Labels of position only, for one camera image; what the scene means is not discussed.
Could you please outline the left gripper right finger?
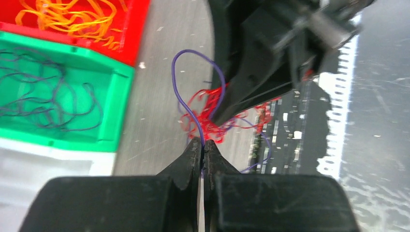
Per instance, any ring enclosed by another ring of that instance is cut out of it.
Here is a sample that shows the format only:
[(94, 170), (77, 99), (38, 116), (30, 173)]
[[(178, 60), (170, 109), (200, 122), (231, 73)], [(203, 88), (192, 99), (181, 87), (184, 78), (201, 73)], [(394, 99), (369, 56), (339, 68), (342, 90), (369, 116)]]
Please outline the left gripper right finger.
[(358, 232), (349, 199), (333, 178), (241, 174), (215, 142), (203, 147), (207, 232)]

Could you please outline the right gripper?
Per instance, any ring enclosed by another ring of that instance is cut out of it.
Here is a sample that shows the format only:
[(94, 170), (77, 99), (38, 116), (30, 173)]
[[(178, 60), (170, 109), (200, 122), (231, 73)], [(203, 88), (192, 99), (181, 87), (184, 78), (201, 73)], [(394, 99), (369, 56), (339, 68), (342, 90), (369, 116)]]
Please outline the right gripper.
[(212, 86), (226, 90), (211, 121), (280, 97), (317, 73), (325, 57), (359, 33), (351, 20), (370, 0), (210, 0), (214, 60)]

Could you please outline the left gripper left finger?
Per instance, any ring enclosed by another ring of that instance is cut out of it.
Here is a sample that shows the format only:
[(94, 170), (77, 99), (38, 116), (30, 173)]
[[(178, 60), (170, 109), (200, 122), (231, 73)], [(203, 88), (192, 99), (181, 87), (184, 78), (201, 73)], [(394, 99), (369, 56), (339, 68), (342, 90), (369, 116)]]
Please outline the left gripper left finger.
[(66, 176), (39, 191), (22, 232), (196, 232), (201, 140), (156, 175)]

